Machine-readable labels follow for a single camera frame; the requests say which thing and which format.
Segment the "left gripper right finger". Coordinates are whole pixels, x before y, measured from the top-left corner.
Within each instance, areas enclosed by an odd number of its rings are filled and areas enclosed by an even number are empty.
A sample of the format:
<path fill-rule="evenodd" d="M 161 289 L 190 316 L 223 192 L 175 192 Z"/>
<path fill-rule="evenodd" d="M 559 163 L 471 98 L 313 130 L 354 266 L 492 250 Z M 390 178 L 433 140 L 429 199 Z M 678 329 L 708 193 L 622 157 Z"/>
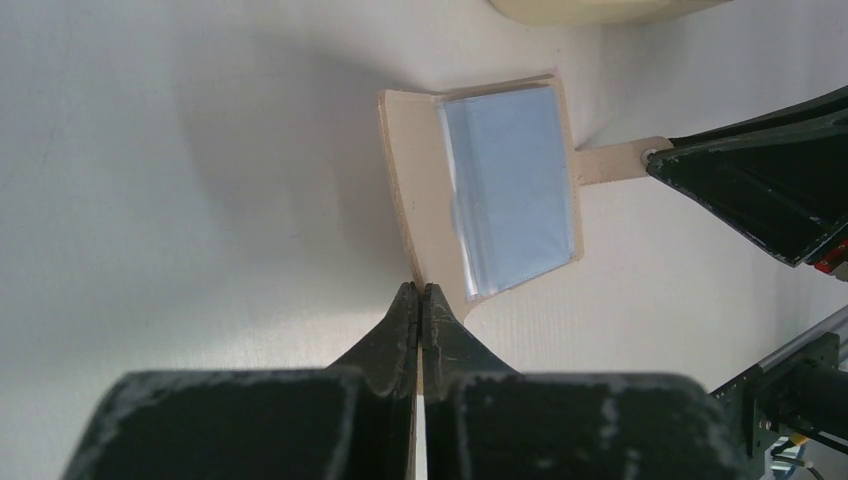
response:
<path fill-rule="evenodd" d="M 456 319 L 421 303 L 432 479 L 739 479 L 720 405 L 668 373 L 521 373 Z"/>

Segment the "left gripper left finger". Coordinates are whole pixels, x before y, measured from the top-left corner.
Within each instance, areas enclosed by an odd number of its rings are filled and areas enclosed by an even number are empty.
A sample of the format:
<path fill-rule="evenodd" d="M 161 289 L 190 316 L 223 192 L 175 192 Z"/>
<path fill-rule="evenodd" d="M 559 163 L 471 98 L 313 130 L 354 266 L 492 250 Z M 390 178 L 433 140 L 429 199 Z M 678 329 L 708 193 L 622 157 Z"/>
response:
<path fill-rule="evenodd" d="M 94 409 L 67 479 L 409 479 L 418 289 L 318 369 L 130 372 Z"/>

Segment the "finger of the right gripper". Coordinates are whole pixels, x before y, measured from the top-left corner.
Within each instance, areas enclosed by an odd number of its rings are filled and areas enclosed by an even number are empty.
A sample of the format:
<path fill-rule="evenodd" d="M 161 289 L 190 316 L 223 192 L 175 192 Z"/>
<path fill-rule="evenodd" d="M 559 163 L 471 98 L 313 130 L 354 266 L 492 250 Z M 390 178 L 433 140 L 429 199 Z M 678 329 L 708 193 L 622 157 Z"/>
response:
<path fill-rule="evenodd" d="M 846 266 L 846 88 L 671 144 L 650 177 L 786 265 Z"/>

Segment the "beige oval tray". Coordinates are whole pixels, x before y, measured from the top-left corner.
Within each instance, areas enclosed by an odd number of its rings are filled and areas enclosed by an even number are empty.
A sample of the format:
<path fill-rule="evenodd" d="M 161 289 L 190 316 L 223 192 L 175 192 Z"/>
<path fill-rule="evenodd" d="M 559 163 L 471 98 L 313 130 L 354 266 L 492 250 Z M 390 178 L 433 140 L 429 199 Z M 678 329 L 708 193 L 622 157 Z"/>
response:
<path fill-rule="evenodd" d="M 722 0 L 491 0 L 504 16 L 529 26 L 589 26 L 667 21 Z"/>

